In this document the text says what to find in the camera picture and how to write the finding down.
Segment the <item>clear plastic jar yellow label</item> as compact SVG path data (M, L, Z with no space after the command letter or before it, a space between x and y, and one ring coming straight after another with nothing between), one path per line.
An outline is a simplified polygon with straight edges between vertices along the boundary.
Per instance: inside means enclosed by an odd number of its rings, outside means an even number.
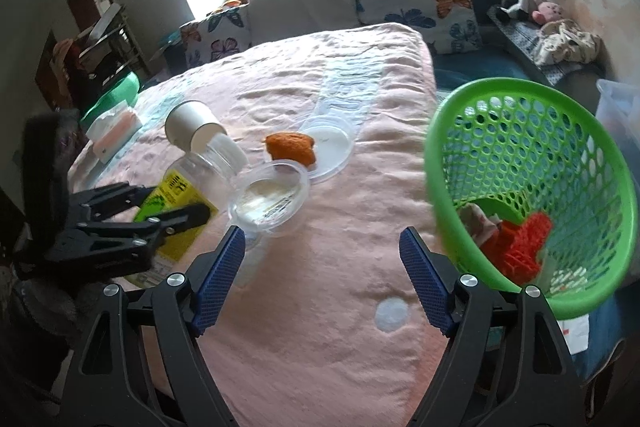
M234 178L247 165L247 157L232 139L217 133L203 152L182 155L165 172L162 181L142 202L134 216L141 222L169 210L204 204L210 217L218 217L228 207ZM186 254L204 228L198 227L169 235L157 248L152 268L128 275L126 280L141 288L152 287L167 277Z

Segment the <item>red foam fruit net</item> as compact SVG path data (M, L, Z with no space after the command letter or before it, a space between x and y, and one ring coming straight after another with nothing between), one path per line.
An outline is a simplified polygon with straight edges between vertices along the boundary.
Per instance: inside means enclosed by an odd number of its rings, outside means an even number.
M547 213L531 213L522 223L502 220L480 245L480 251L512 283L523 286L535 280L542 264L538 255L553 229Z

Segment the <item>clear round plastic container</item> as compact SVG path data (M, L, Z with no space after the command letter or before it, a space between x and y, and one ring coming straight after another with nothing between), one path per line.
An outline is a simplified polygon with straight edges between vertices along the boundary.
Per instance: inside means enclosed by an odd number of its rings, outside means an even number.
M308 172L298 162L265 162L234 182L230 223L254 236L286 235L299 227L309 193Z

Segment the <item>tissue pack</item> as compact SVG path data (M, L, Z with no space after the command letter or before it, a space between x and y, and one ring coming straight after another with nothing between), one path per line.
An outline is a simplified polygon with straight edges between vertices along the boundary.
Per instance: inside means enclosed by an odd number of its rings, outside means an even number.
M138 113L127 101L121 101L101 114L87 130L94 156L107 164L142 127Z

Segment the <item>green round stool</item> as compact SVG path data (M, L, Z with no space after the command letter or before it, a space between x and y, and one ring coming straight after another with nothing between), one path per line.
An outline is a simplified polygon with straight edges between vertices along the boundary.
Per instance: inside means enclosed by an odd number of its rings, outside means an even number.
M130 72L126 77L118 80L115 86L94 104L81 118L80 127L87 131L96 121L96 118L114 108L117 104L125 101L129 106L135 106L140 90L140 81L134 72Z

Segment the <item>orange peel piece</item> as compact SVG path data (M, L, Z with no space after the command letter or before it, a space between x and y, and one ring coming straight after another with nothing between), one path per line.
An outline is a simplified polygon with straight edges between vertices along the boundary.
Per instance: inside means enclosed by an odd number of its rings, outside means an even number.
M310 167L316 163L314 138L299 132L276 132L265 137L267 153L273 160L292 160Z

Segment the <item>green plastic mesh basket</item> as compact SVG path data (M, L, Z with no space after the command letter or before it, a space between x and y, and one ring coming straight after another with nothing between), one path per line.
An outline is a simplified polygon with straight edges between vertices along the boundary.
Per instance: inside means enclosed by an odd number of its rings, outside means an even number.
M542 250L544 295L559 320L592 312L623 283L636 246L634 180L608 132L558 90L514 78L452 91L428 125L427 199L454 265L499 291L518 291L480 251L458 216L474 202L520 223L542 211L553 228Z

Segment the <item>pink blanket on table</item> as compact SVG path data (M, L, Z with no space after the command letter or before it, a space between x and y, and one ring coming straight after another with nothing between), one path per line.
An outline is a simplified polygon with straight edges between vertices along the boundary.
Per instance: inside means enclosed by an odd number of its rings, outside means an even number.
M398 254L400 232L434 239L423 141L436 106L432 58L413 29L386 23L268 42L140 95L143 128L106 165L84 150L74 190L153 185L178 158L171 107L207 104L251 166L264 140L344 109L357 136L345 167L311 185L292 225L245 257L203 357L243 426L402 426L445 339L427 324Z

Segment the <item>clear plastic lid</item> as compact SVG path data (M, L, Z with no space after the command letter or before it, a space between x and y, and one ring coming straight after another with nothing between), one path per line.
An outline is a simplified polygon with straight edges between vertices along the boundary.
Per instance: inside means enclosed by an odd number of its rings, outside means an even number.
M316 163L305 167L311 183L320 183L339 173L348 163L354 150L356 127L345 118L335 115L317 115L307 118L295 130L314 138Z

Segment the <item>left butterfly pillow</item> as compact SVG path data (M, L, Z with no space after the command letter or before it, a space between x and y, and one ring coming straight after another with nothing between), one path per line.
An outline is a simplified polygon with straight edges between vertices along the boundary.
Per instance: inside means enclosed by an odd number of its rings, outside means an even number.
M227 6L183 24L180 39L189 68L217 62L252 46L248 5Z

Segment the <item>butterfly pillow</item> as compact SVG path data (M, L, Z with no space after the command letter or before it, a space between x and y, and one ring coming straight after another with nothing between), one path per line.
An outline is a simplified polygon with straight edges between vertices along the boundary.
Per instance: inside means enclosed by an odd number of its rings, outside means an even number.
M398 23L419 31L434 54L468 53L482 45L472 0L356 0L363 25Z
M183 24L180 39L189 68L217 62L252 46L248 5L227 6Z

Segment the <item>clear plastic storage bin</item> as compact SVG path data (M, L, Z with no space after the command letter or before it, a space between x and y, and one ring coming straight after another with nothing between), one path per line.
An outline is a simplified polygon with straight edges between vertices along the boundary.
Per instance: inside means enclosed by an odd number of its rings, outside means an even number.
M606 79L597 81L600 100L596 117L639 179L639 89Z

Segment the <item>white middle cushion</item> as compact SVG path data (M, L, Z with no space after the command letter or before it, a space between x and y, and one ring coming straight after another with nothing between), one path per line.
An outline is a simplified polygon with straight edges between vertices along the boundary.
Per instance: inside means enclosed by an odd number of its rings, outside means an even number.
M254 46L360 26L356 0L248 0L247 15Z

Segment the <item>pink pig plush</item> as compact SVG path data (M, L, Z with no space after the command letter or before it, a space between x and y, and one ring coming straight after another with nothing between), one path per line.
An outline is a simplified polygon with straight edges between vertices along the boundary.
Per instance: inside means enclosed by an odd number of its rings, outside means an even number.
M545 24L557 22L564 18L564 11L561 5L542 0L534 0L534 3L535 9L532 14L530 14L530 17L537 25L544 26Z

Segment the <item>right butterfly pillow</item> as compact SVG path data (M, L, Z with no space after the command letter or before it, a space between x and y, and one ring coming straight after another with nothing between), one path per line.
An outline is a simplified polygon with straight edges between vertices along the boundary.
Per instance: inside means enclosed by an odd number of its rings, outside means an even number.
M419 31L434 54L468 53L482 45L472 0L356 0L363 25L398 23Z

